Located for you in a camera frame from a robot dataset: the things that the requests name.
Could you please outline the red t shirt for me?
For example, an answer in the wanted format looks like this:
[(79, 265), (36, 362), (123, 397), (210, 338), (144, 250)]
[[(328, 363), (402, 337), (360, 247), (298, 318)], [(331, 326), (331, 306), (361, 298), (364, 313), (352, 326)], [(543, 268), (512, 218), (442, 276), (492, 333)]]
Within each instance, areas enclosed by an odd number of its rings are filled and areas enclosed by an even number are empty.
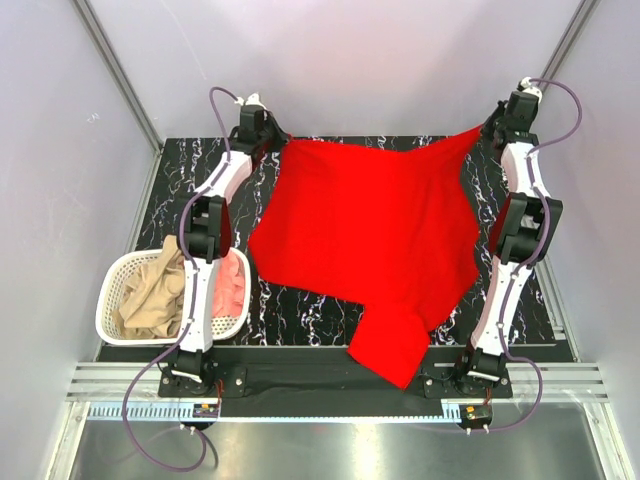
[(479, 137), (407, 152), (293, 140), (249, 239), (264, 280), (362, 305), (349, 355), (399, 389), (478, 277), (460, 176)]

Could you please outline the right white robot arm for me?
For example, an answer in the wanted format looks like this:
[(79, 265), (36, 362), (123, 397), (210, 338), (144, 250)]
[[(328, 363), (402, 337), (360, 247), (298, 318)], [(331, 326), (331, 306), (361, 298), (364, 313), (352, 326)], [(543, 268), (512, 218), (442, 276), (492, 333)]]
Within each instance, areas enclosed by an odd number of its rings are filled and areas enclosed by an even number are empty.
[(498, 103), (482, 127), (506, 175), (508, 195), (489, 236), (490, 285), (478, 325), (454, 366), (453, 381), (464, 395), (496, 388), (506, 378), (508, 335), (521, 292), (549, 248), (563, 212), (541, 178), (537, 136), (530, 132), (542, 92), (514, 90)]

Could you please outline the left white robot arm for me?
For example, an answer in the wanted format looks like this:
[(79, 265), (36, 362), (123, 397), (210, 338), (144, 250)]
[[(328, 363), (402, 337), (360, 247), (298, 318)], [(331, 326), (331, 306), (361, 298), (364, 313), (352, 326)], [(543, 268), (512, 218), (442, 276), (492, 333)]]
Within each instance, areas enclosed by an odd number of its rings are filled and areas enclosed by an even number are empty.
[(231, 250), (229, 206), (264, 156), (280, 151), (288, 141), (259, 95), (250, 95), (241, 102), (239, 125), (225, 140), (221, 160), (184, 207), (178, 233), (184, 255), (184, 304), (177, 354), (169, 362), (175, 377), (206, 387), (215, 382), (212, 312), (218, 272)]

